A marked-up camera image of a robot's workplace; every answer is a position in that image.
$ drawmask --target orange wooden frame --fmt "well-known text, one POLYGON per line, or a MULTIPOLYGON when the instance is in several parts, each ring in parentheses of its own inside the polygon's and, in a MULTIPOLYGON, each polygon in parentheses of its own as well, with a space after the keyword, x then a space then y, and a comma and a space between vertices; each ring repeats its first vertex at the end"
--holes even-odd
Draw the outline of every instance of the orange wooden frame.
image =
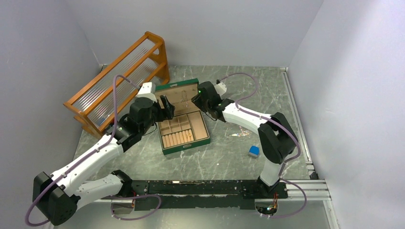
MULTIPOLYGON (((120 73, 125 77, 128 77, 131 73, 135 71, 145 60, 150 59, 157 64, 156 69, 144 80, 144 82, 149 82, 154 76, 159 77, 162 80, 162 84, 166 84, 170 80, 169 76, 169 66, 167 63, 166 48, 164 40, 151 32, 146 32, 139 40, 137 40, 131 47, 129 47, 124 53, 122 53, 116 60, 114 60, 107 68, 105 68, 100 74, 98 74, 92 81, 90 81, 84 88, 82 88, 77 94, 75 94, 69 101, 65 102, 64 105, 71 110, 75 116, 74 118, 82 124, 82 128, 92 134, 97 138, 101 138, 104 134, 105 129, 113 121, 114 115, 110 115, 99 127, 94 124, 88 115, 92 112, 103 100, 107 98, 113 91, 113 87, 110 86, 105 90, 101 96, 99 96, 88 108, 81 111, 73 106, 73 104, 88 90, 90 90, 97 82, 99 82, 103 77, 105 77, 113 68, 117 66, 125 57, 127 57, 133 50, 135 50, 139 45, 141 45, 146 39, 154 43, 154 46, 149 49, 141 58, 139 58, 135 64, 133 64, 126 72, 120 73)), ((123 79, 119 78, 117 80, 117 86, 122 83, 123 79)), ((132 92, 123 103, 118 104, 118 112, 120 112, 138 93, 138 90, 132 92)))

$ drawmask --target wire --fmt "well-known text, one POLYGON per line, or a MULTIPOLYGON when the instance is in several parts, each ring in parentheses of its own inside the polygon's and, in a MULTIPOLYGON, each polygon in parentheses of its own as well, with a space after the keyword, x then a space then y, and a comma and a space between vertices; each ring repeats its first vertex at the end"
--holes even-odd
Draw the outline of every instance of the wire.
MULTIPOLYGON (((125 81, 127 81, 128 83, 132 84, 134 87, 138 88, 138 86, 136 84, 134 84, 130 79, 126 78, 125 76, 122 75, 116 75, 113 78, 113 102, 114 102, 114 125, 113 125, 113 131, 111 133, 111 136, 109 138, 109 140, 107 142, 105 142, 104 144, 102 144, 99 148, 94 149, 93 151, 91 151, 90 153, 88 153, 87 155, 85 155, 84 157, 82 157, 80 160, 78 160, 76 163, 74 163, 70 168, 68 168, 64 175, 68 175, 71 171, 73 171, 76 167, 78 167, 81 163, 83 163, 85 160, 87 160, 89 157, 91 157, 93 154, 95 154, 96 152, 99 152, 100 149, 104 148, 105 146, 107 146, 108 144, 110 144, 110 142, 114 139, 114 135, 116 132, 116 128, 117 128, 117 117, 118 117, 118 111, 117 111, 117 78, 120 77, 122 79, 124 79, 125 81)), ((60 175, 59 177, 57 177, 54 181, 52 181, 38 196, 37 198, 35 198, 35 200, 32 202, 32 204, 30 205, 30 207, 27 210, 27 213, 25 214, 25 224, 27 224, 30 227, 38 227, 41 225, 44 225, 46 223, 49 222, 49 220, 45 220, 43 222, 40 223, 31 223, 30 222, 30 215, 32 210, 34 209, 34 207, 39 203, 39 201, 41 200, 41 198, 51 189, 51 187, 53 185, 55 185, 56 183, 58 183, 63 177, 64 175, 60 175)))
POLYGON ((111 205, 111 208, 110 208, 111 209, 111 217, 114 217, 114 218, 119 219, 119 220, 124 220, 124 221, 133 221, 133 220, 143 219, 143 218, 146 218, 146 217, 152 215, 153 213, 155 213, 160 208, 160 205, 162 204, 162 198, 160 198, 160 196, 158 196, 156 194, 148 194, 148 195, 143 195, 143 196, 125 197, 125 198, 112 197, 110 199, 140 199, 140 198, 145 198, 145 197, 155 197, 155 198, 157 198, 159 200, 158 206, 155 209, 153 209, 150 213, 148 213, 148 214, 146 214, 144 216, 141 216, 141 217, 137 217, 137 218, 129 218, 129 219, 128 218, 121 218, 121 217, 118 217, 118 216, 116 216, 114 214, 113 205, 111 205))
POLYGON ((282 215, 282 216, 270 216, 270 218, 280 219, 280 218, 287 218, 287 217, 296 215, 296 214, 300 213, 305 208, 305 206, 307 205, 307 195, 305 194, 304 190, 300 186, 298 186, 296 183, 293 183, 293 182, 291 182, 289 180, 285 180, 283 178, 280 178, 280 180, 286 182, 287 184, 294 185, 295 187, 297 187, 302 192, 302 194, 304 195, 304 204, 298 210, 296 210, 296 211, 294 211, 292 213, 282 215))
MULTIPOLYGON (((267 117, 264 117, 264 116, 260 116, 259 114, 256 114, 256 113, 247 111, 247 110, 245 110, 245 109, 243 109, 243 108, 241 108, 241 107, 239 108, 239 104, 238 104, 239 101, 242 101, 242 100, 244 100, 244 99, 250 98, 252 95, 254 95, 254 94, 257 92, 258 88, 259 88, 259 83, 257 82, 257 79, 256 79, 255 77, 253 77, 252 75, 247 74, 247 73, 233 73, 233 74, 230 74, 230 75, 225 76, 224 78, 221 79, 221 81, 225 80, 225 79, 228 78, 229 76, 238 75, 238 74, 242 74, 242 75, 247 75, 247 76, 249 76, 249 77, 255 82, 255 90, 254 90, 250 95, 236 100, 236 101, 235 101, 235 106, 236 106, 236 108, 237 108, 238 110, 240 110, 240 111, 242 111, 242 112, 248 114, 248 115, 252 115, 252 116, 258 117, 258 118, 263 118, 263 119, 265 119, 265 120, 267 120, 267 121, 273 123, 273 124, 276 125, 278 128, 280 128, 281 130, 283 130, 283 131, 291 138, 291 140, 294 142, 295 146, 297 147, 297 150, 298 150, 297 154, 296 154, 295 156, 290 157, 289 159, 286 159, 286 160, 284 161, 284 163, 281 165, 280 171, 279 171, 279 173, 278 173, 278 176, 281 176, 281 174, 283 173, 284 167, 286 166, 286 163, 289 162, 289 161, 291 161, 291 160, 294 160, 294 159, 298 158, 299 155, 301 155, 301 147, 299 146, 298 140, 294 137, 294 135, 293 135, 291 132, 289 132, 285 127, 283 127, 283 125, 281 125, 280 123, 278 123, 278 122, 272 120, 271 118, 267 118, 267 117)), ((295 211, 295 212, 293 212, 293 213, 291 213, 291 214, 287 214, 287 215, 283 215, 283 216, 272 216, 272 218, 285 218, 285 217, 293 216, 293 215, 298 214, 299 212, 301 212, 301 211, 305 208, 305 206, 307 205, 307 196, 305 195, 305 192, 304 192, 304 190, 303 190, 301 187, 299 187, 297 184, 295 184, 295 183, 293 183, 293 182, 291 182, 291 181, 285 180, 285 179, 283 179, 283 178, 280 178, 280 180, 282 180, 282 181, 284 181, 284 182, 286 182, 286 183, 288 183, 288 184, 291 184, 291 185, 296 186, 296 187, 302 192, 302 194, 304 195, 304 204, 302 205, 302 207, 301 207, 300 209, 298 209, 297 211, 295 211)))
POLYGON ((152 131, 150 131, 149 133, 146 133, 146 134, 142 135, 142 136, 150 135, 150 134, 152 134, 153 132, 155 132, 155 130, 158 128, 158 125, 157 125, 156 123, 153 123, 153 125, 155 126, 155 129, 152 130, 152 131))

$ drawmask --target small blue cube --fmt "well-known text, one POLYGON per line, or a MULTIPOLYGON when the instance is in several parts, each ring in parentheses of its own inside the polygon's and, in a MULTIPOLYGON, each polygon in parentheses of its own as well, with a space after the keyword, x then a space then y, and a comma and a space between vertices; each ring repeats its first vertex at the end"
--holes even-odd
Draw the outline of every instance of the small blue cube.
POLYGON ((258 158, 259 157, 259 152, 260 152, 260 150, 259 150, 258 147, 252 146, 249 149, 248 155, 251 156, 251 157, 254 157, 254 158, 258 158))

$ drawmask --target gray marble surface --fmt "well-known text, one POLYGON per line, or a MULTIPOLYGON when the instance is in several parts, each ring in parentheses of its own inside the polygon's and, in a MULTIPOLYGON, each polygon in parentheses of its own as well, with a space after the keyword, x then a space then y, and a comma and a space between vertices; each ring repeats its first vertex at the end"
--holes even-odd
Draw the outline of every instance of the gray marble surface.
MULTIPOLYGON (((221 79, 235 72, 250 73, 259 80, 259 89, 252 97, 241 101, 240 105, 262 113, 283 113, 294 131, 291 101, 279 68, 238 67, 238 66, 171 66, 171 82, 198 78, 200 82, 221 79)), ((231 99, 249 95, 255 88, 253 80, 247 76, 236 75, 225 80, 231 99)), ((259 137, 246 129, 221 121, 214 122, 204 116, 211 143, 193 149, 164 156, 161 151, 158 131, 145 136, 124 155, 106 163, 89 180, 107 176, 111 171, 121 169, 132 179, 156 180, 198 180, 198 179, 257 179, 265 157, 253 159, 247 155, 251 146, 260 146, 259 137)), ((97 142, 83 131, 75 158, 97 142)), ((305 158, 287 164, 283 174, 286 179, 309 179, 305 158)))

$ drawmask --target black metal base plate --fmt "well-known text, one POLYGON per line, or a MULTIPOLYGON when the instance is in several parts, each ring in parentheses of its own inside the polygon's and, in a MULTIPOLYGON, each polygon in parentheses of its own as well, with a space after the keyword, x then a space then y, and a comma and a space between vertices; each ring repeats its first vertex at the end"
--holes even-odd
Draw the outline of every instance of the black metal base plate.
MULTIPOLYGON (((162 199, 160 208, 227 208, 255 209, 255 199, 287 198, 285 183, 278 183, 267 194, 260 193, 256 180, 134 180, 132 187, 137 194, 158 194, 162 199)), ((135 211, 154 209, 158 199, 137 199, 135 211)))

